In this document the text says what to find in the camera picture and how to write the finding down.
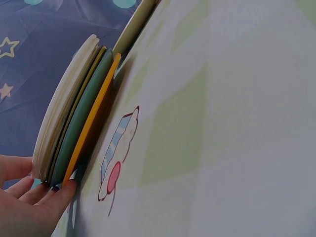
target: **finger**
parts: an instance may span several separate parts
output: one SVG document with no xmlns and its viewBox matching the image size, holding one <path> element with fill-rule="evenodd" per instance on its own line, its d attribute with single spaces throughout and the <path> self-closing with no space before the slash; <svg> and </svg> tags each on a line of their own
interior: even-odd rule
<svg viewBox="0 0 316 237">
<path fill-rule="evenodd" d="M 0 155 L 0 187 L 6 180 L 27 176 L 32 169 L 32 157 L 14 157 Z"/>
<path fill-rule="evenodd" d="M 69 180 L 61 190 L 57 191 L 51 198 L 41 205 L 36 205 L 40 213 L 50 217 L 50 224 L 55 228 L 68 204 L 73 199 L 76 192 L 76 182 Z"/>
<path fill-rule="evenodd" d="M 24 193 L 31 189 L 33 183 L 34 179 L 30 176 L 27 176 L 6 189 L 5 191 L 15 198 L 20 198 Z"/>
<path fill-rule="evenodd" d="M 47 200 L 49 200 L 57 191 L 59 190 L 58 187 L 54 187 L 46 194 L 45 197 L 43 197 L 36 205 L 44 204 Z"/>
<path fill-rule="evenodd" d="M 26 202 L 29 205 L 34 205 L 39 200 L 41 200 L 49 191 L 49 186 L 47 184 L 39 184 L 33 190 L 28 191 L 19 199 L 20 201 Z"/>
</svg>

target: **blue fabric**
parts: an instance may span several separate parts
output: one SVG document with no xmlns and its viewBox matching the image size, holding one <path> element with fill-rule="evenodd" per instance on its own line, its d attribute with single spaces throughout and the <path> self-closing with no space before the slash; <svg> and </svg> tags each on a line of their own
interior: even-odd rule
<svg viewBox="0 0 316 237">
<path fill-rule="evenodd" d="M 113 47 L 140 2 L 0 0 L 0 154 L 33 154 L 73 55 L 91 34 Z"/>
</svg>

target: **polka dot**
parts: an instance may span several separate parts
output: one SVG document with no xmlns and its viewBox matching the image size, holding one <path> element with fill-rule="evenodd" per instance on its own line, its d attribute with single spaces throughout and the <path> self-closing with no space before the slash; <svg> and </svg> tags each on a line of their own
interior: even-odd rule
<svg viewBox="0 0 316 237">
<path fill-rule="evenodd" d="M 24 0 L 24 2 L 28 5 L 37 5 L 40 4 L 43 0 Z"/>
<path fill-rule="evenodd" d="M 41 184 L 41 181 L 39 179 L 35 179 L 31 189 L 34 189 L 38 184 Z"/>
<path fill-rule="evenodd" d="M 136 0 L 113 0 L 113 3 L 120 8 L 130 8 L 135 5 Z"/>
</svg>

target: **light green pattern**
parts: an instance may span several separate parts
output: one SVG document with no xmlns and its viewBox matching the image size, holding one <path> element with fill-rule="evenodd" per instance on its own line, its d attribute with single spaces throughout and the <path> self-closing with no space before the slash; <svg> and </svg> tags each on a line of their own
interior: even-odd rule
<svg viewBox="0 0 316 237">
<path fill-rule="evenodd" d="M 159 25 L 154 29 L 154 31 L 152 32 L 152 34 L 150 35 L 147 45 L 146 45 L 146 49 L 148 48 L 148 46 L 150 44 L 152 44 L 152 42 L 154 41 L 155 38 L 157 38 L 157 36 L 159 35 L 161 28 L 163 26 L 164 21 L 162 20 Z"/>
<path fill-rule="evenodd" d="M 198 170 L 142 186 L 131 218 L 130 237 L 187 237 Z"/>
<path fill-rule="evenodd" d="M 316 25 L 316 0 L 296 0 L 296 3 L 308 20 Z"/>
<path fill-rule="evenodd" d="M 200 0 L 179 22 L 173 40 L 171 51 L 176 50 L 193 32 L 202 21 L 210 14 L 210 1 Z"/>
<path fill-rule="evenodd" d="M 171 2 L 171 0 L 161 0 L 160 4 L 163 3 L 163 7 L 162 7 L 162 11 L 160 12 L 160 14 L 162 14 L 164 12 L 164 10 L 167 9 L 167 7 L 169 6 L 170 2 Z"/>
<path fill-rule="evenodd" d="M 134 77 L 134 81 L 132 82 L 132 85 L 129 88 L 129 92 L 126 96 L 125 104 L 129 102 L 133 98 L 133 96 L 135 96 L 139 92 L 139 90 L 142 88 L 143 83 L 145 81 L 145 77 L 147 75 L 149 61 L 150 59 L 147 60 L 147 62 L 142 66 L 142 68 L 138 71 L 138 73 Z"/>
<path fill-rule="evenodd" d="M 206 64 L 158 107 L 141 185 L 170 179 L 199 166 L 208 69 Z"/>
</svg>

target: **star print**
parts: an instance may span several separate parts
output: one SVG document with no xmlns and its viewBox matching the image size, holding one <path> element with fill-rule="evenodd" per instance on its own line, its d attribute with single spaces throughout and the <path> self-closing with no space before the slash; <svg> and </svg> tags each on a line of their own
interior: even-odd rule
<svg viewBox="0 0 316 237">
<path fill-rule="evenodd" d="M 4 97 L 11 97 L 10 91 L 13 89 L 13 86 L 8 86 L 6 83 L 4 84 L 3 88 L 0 89 L 0 93 L 1 93 L 1 100 Z"/>
<path fill-rule="evenodd" d="M 4 57 L 4 56 L 8 56 L 10 58 L 14 57 L 14 48 L 18 45 L 20 41 L 10 41 L 8 37 L 5 37 L 2 44 L 0 44 L 0 58 Z M 11 45 L 10 47 L 10 52 L 4 52 L 1 53 L 1 48 L 4 46 L 4 44 L 7 43 L 9 45 Z"/>
</svg>

